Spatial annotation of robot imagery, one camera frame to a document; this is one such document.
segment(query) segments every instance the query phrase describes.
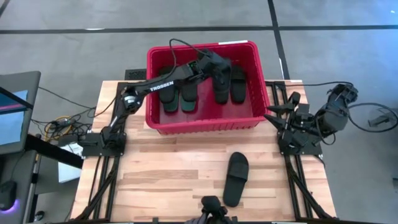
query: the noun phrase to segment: gray floor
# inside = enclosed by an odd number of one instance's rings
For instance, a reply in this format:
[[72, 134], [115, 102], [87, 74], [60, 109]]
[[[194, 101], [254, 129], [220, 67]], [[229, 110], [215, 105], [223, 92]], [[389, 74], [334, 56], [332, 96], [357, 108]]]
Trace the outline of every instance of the gray floor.
[[[395, 0], [274, 0], [274, 4], [280, 26], [398, 24]], [[267, 1], [11, 0], [0, 18], [2, 30], [227, 25], [272, 25]], [[283, 31], [281, 36], [291, 79], [351, 81], [359, 90], [358, 102], [398, 108], [398, 89], [394, 88], [398, 30]], [[167, 45], [171, 37], [193, 44], [253, 40], [259, 47], [265, 78], [282, 78], [273, 31], [1, 34], [0, 73], [40, 70], [40, 86], [94, 106], [103, 80], [121, 80], [125, 69], [146, 67], [146, 52]], [[312, 111], [326, 102], [331, 87], [306, 88]], [[81, 110], [40, 91], [33, 117], [47, 121]], [[376, 116], [376, 109], [358, 108], [351, 113], [365, 126], [367, 119]], [[32, 125], [31, 132], [38, 130]], [[396, 223], [398, 193], [392, 178], [398, 177], [397, 134], [398, 130], [365, 133], [349, 124], [337, 134], [336, 144], [323, 146], [340, 218]], [[75, 194], [72, 185], [62, 198], [60, 192], [39, 197], [38, 210], [51, 214], [42, 223], [65, 218]], [[60, 199], [56, 201], [62, 209], [48, 207], [54, 198]]]

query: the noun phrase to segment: red plastic basket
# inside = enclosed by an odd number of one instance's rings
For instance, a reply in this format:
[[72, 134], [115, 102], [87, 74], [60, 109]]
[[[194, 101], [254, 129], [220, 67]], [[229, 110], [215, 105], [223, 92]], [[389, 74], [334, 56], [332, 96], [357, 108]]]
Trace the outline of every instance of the red plastic basket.
[[[253, 128], [264, 121], [264, 114], [269, 105], [266, 85], [262, 75], [257, 46], [251, 41], [198, 44], [198, 49], [209, 49], [222, 57], [232, 60], [233, 65], [240, 65], [246, 72], [246, 100], [237, 105], [231, 102], [219, 105], [215, 101], [212, 80], [208, 78], [198, 85], [198, 101], [192, 113], [183, 112], [178, 106], [175, 113], [166, 113], [159, 100], [159, 92], [147, 96], [146, 122], [160, 134], [192, 133], [199, 131], [221, 131]], [[173, 46], [177, 64], [185, 64], [197, 59], [197, 52], [185, 45]], [[174, 64], [169, 46], [153, 47], [147, 54], [147, 78], [158, 76], [164, 66]]]

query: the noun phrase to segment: butcher block tabletop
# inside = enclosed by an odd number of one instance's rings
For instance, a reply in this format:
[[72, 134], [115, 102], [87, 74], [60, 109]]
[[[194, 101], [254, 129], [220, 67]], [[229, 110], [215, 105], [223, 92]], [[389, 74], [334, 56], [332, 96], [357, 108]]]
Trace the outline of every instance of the butcher block tabletop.
[[[118, 82], [103, 82], [97, 113], [112, 101]], [[286, 85], [301, 83], [286, 81]], [[271, 89], [267, 88], [273, 104]], [[288, 96], [293, 91], [301, 94], [301, 103], [307, 102], [304, 87], [287, 87]], [[118, 170], [112, 222], [151, 222], [153, 217], [160, 222], [184, 222], [199, 217], [203, 196], [215, 195], [222, 202], [228, 160], [233, 152], [247, 157], [249, 178], [239, 205], [227, 207], [228, 216], [237, 216], [239, 221], [294, 220], [285, 162], [279, 153], [276, 128], [270, 122], [263, 121], [252, 129], [162, 136], [146, 125], [145, 105], [126, 122], [127, 144]], [[93, 132], [99, 133], [109, 124], [112, 108], [94, 119]], [[87, 206], [97, 159], [89, 157], [84, 161], [72, 218]], [[309, 191], [327, 213], [335, 216], [323, 164], [309, 155], [302, 156], [302, 163]], [[297, 197], [304, 217], [298, 188]], [[107, 199], [108, 191], [102, 200], [100, 218], [104, 217]]]

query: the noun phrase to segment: wooden table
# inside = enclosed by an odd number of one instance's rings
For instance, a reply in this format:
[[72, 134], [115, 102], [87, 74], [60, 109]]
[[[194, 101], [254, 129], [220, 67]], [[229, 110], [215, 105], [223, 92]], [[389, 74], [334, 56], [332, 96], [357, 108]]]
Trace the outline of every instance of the wooden table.
[[[103, 82], [97, 111], [103, 111], [112, 101], [117, 84], [118, 81]], [[288, 95], [293, 91], [301, 93], [302, 103], [307, 102], [302, 86], [287, 88]], [[270, 89], [268, 93], [273, 103]], [[95, 118], [94, 132], [109, 124], [111, 108]], [[269, 122], [261, 122], [254, 129], [161, 136], [146, 125], [143, 106], [127, 119], [125, 132], [127, 145], [119, 166], [113, 222], [151, 222], [152, 217], [164, 222], [183, 222], [200, 216], [202, 196], [216, 195], [222, 200], [228, 160], [233, 152], [242, 152], [247, 157], [250, 170], [241, 201], [236, 208], [228, 208], [228, 215], [238, 216], [239, 221], [294, 220], [285, 162], [279, 154], [276, 130]], [[88, 203], [96, 161], [97, 157], [84, 161], [72, 218]], [[327, 213], [335, 216], [323, 165], [314, 156], [302, 156], [302, 161], [309, 191]], [[298, 189], [297, 195], [304, 217]], [[105, 193], [100, 217], [104, 217], [107, 198]]]

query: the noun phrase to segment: yellow cable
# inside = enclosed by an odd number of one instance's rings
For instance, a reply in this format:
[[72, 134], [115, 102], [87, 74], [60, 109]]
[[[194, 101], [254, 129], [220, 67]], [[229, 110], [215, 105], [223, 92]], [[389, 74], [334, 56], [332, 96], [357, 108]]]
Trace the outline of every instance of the yellow cable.
[[[61, 116], [61, 117], [56, 118], [55, 121], [58, 121], [59, 119], [65, 119], [65, 118], [66, 118], [66, 119], [69, 119], [69, 118], [71, 118], [71, 116]], [[50, 125], [47, 125], [47, 126], [44, 128], [44, 134], [45, 134], [45, 136], [44, 136], [44, 141], [47, 141], [47, 142], [49, 142], [51, 139], [57, 140], [60, 136], [63, 136], [63, 135], [65, 135], [65, 134], [68, 134], [68, 133], [70, 132], [70, 130], [72, 129], [72, 125], [69, 125], [69, 126], [67, 127], [67, 129], [66, 129], [61, 135], [55, 136], [54, 138], [51, 138], [51, 137], [49, 137], [49, 129], [50, 129], [50, 127], [51, 127], [51, 124], [50, 124]]]

